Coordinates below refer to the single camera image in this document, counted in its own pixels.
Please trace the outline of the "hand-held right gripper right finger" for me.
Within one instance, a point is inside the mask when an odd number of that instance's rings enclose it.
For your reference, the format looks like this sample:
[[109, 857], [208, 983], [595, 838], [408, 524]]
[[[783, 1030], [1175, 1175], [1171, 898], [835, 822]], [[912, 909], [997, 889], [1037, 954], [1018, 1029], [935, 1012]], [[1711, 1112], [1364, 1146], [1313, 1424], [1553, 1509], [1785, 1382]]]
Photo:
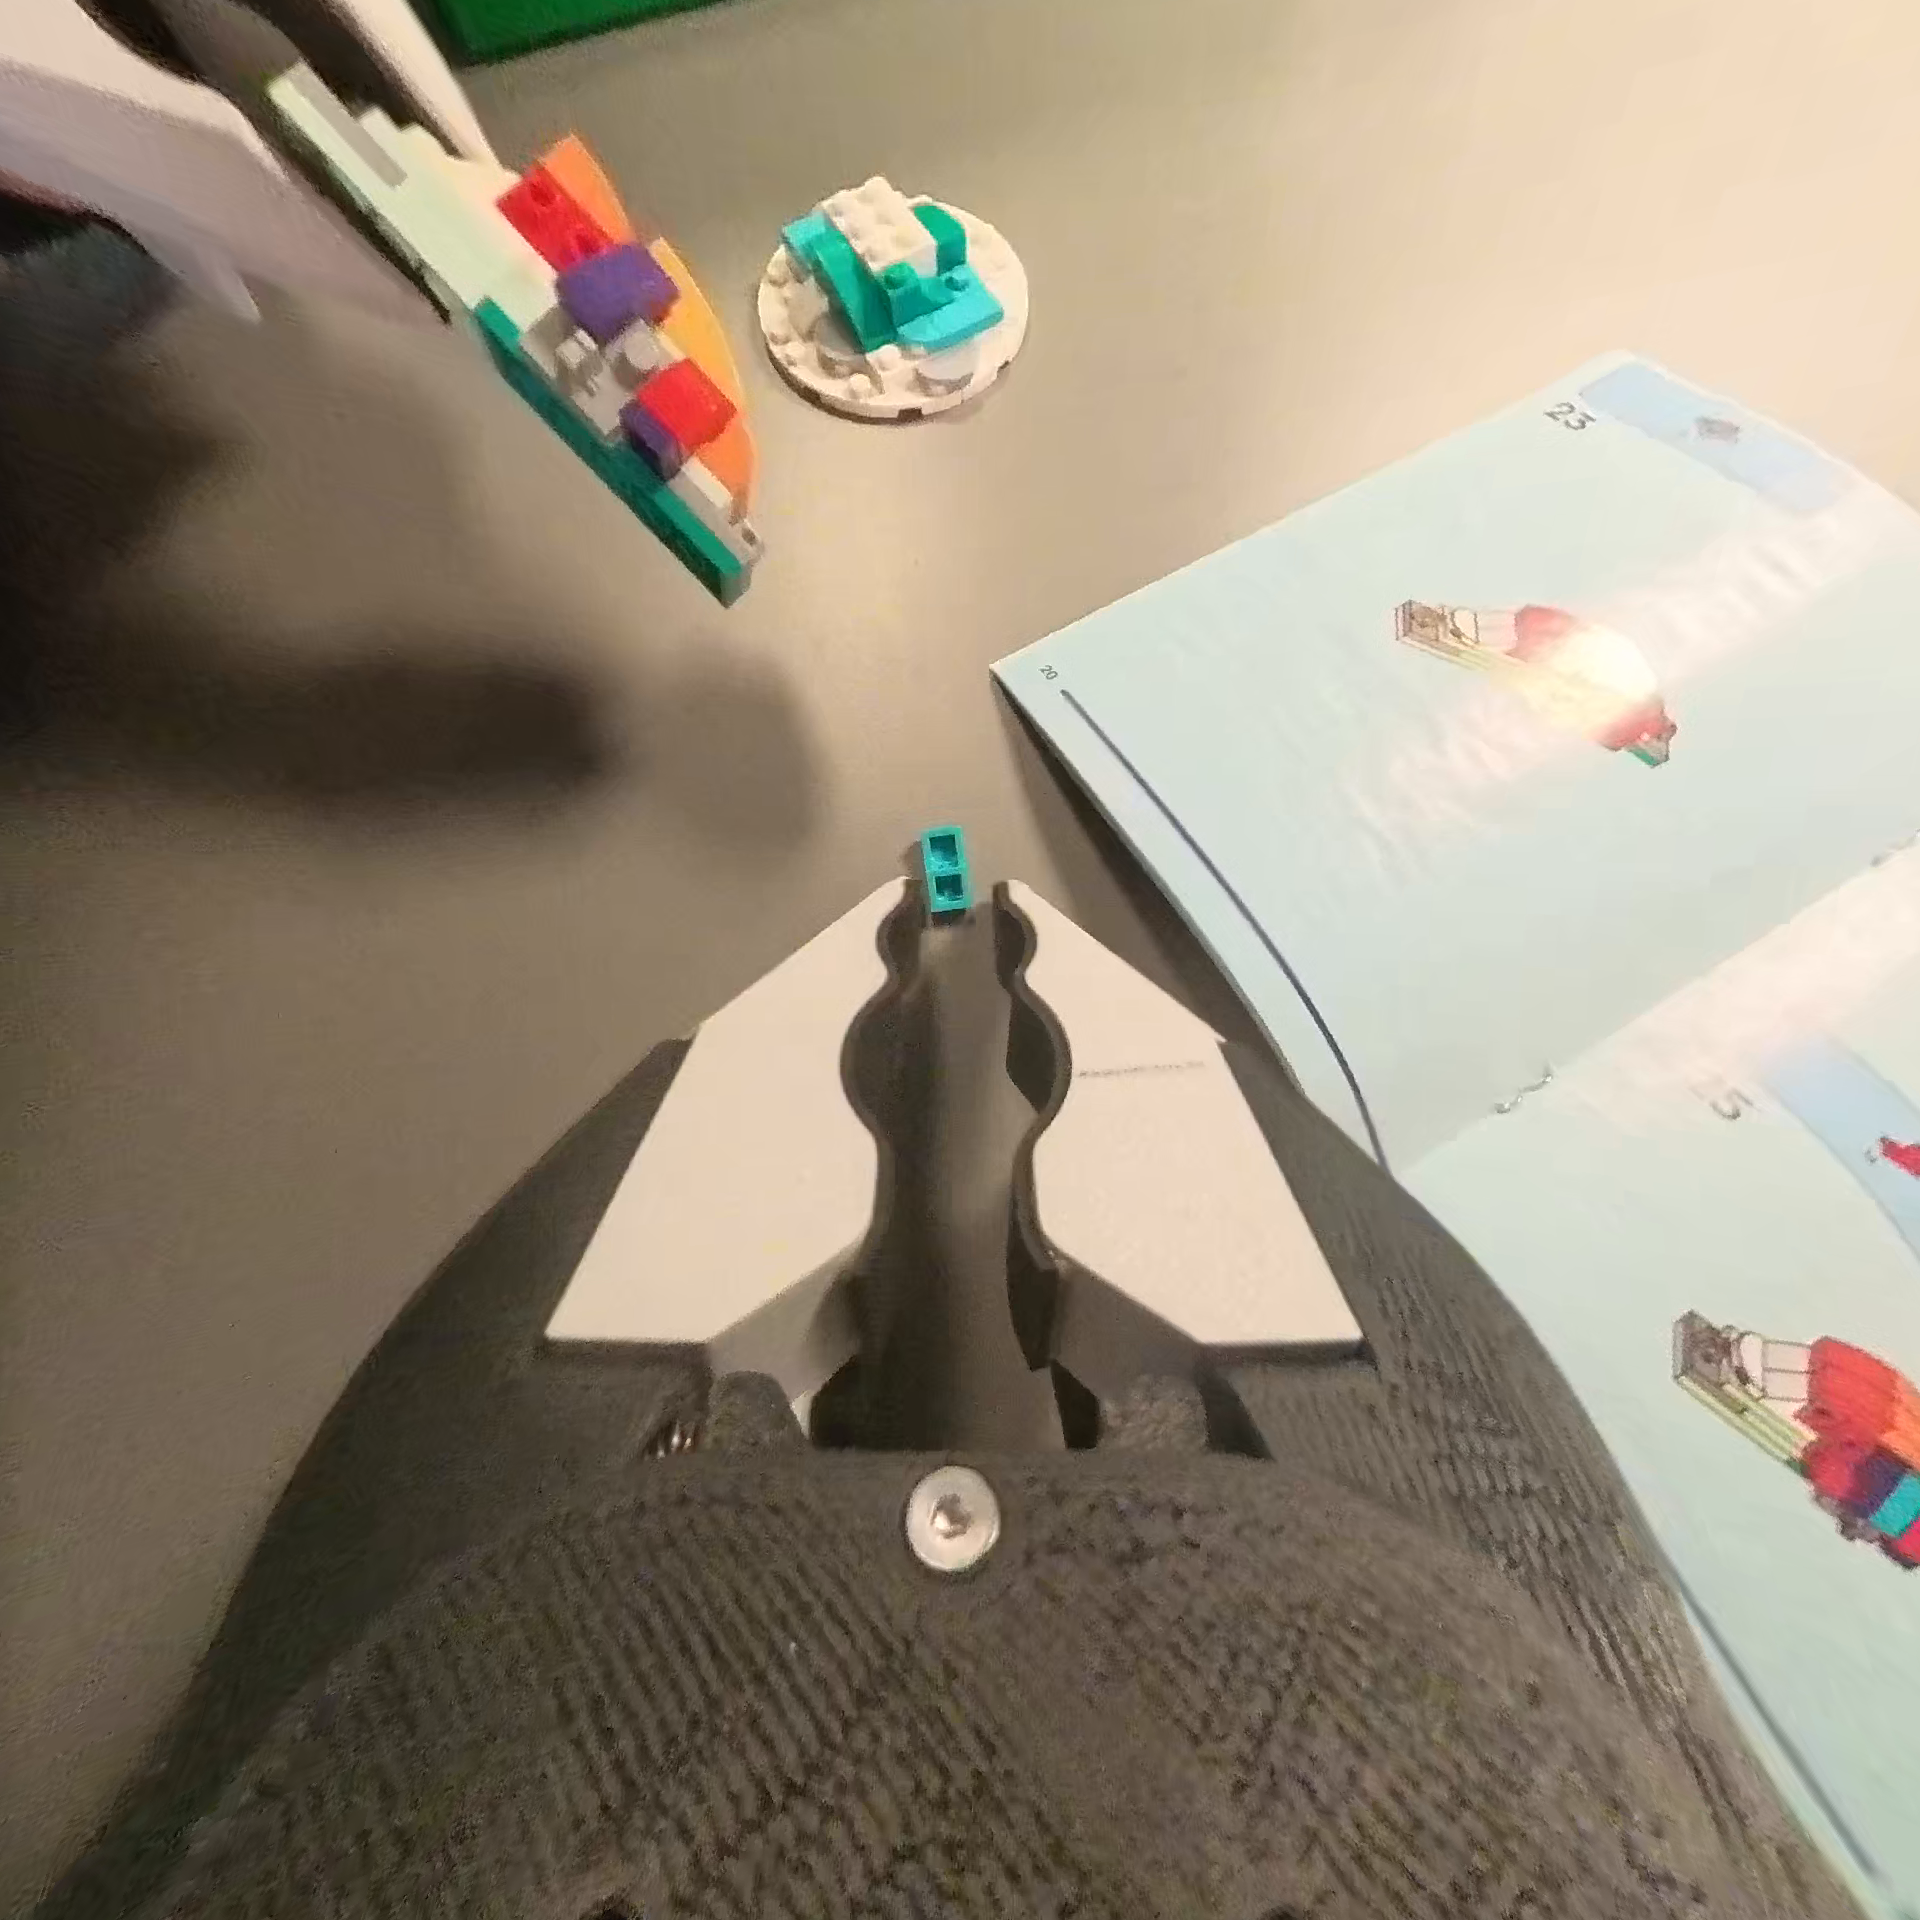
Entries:
[[1023, 1358], [1140, 1376], [1353, 1360], [1361, 1321], [1215, 1026], [1020, 879], [993, 890], [1028, 1108], [1007, 1282]]

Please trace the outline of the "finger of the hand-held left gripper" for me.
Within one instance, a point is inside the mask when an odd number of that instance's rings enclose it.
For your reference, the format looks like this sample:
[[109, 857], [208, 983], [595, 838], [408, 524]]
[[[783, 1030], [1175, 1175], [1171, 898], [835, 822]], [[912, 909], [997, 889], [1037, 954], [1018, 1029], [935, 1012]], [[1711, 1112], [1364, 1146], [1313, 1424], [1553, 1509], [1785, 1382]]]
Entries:
[[320, 8], [375, 62], [418, 122], [461, 157], [497, 162], [464, 86], [410, 1], [320, 1]]
[[121, 225], [241, 320], [271, 154], [233, 108], [130, 53], [3, 54], [5, 189]]

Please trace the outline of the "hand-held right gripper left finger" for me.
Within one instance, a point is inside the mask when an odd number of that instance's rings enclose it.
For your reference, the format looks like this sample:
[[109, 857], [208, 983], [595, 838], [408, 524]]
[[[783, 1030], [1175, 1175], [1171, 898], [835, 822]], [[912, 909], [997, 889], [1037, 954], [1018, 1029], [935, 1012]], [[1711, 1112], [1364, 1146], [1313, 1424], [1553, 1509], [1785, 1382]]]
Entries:
[[863, 1346], [914, 983], [917, 889], [887, 879], [708, 1014], [544, 1341], [768, 1376], [807, 1407]]

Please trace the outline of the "purple lego piece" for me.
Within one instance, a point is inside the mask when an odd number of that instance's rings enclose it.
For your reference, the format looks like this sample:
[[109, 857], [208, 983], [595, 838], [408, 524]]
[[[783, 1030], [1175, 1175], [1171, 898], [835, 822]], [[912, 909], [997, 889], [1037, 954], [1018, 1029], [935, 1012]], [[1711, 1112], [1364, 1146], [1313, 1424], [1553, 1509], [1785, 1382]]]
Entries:
[[559, 273], [559, 297], [572, 325], [605, 348], [636, 322], [665, 320], [681, 285], [649, 247], [624, 242], [567, 265]]

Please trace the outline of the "multicolour lego assembly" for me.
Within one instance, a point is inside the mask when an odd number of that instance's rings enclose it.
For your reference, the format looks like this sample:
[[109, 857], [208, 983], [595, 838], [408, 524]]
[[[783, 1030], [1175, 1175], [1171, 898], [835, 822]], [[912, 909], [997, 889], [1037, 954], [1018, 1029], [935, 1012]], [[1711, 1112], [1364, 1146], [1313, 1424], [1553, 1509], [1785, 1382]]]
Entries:
[[[593, 148], [565, 135], [520, 174], [473, 162], [426, 128], [349, 108], [308, 64], [271, 80], [266, 103], [363, 236], [443, 320], [468, 326], [530, 412], [731, 608], [763, 550], [738, 366], [687, 261], [629, 213]], [[572, 325], [559, 273], [624, 242], [657, 253], [679, 301], [602, 348]]]

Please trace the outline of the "round white lego base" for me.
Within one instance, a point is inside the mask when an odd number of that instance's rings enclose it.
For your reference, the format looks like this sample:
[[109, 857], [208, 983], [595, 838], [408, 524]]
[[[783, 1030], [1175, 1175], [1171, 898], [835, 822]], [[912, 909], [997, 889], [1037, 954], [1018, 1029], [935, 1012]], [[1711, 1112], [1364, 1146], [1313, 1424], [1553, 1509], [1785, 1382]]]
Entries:
[[1024, 263], [993, 223], [887, 176], [783, 229], [754, 294], [765, 358], [833, 415], [899, 424], [961, 412], [1024, 348]]

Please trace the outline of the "green plastic bin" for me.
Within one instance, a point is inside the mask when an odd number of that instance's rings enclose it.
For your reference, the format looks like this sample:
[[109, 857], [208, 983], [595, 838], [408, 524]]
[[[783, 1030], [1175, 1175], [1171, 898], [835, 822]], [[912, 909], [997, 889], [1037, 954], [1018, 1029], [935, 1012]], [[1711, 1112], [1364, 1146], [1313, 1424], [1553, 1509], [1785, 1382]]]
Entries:
[[578, 41], [621, 18], [603, 1], [418, 1], [416, 10], [457, 64], [492, 64]]

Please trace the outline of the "open instruction booklet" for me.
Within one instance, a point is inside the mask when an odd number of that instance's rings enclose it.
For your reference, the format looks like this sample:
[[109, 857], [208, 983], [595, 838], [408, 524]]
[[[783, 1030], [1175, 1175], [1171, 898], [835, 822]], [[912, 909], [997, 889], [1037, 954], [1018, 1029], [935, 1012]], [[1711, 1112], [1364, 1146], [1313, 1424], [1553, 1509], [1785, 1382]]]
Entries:
[[993, 673], [1915, 1914], [1915, 506], [1616, 354]]

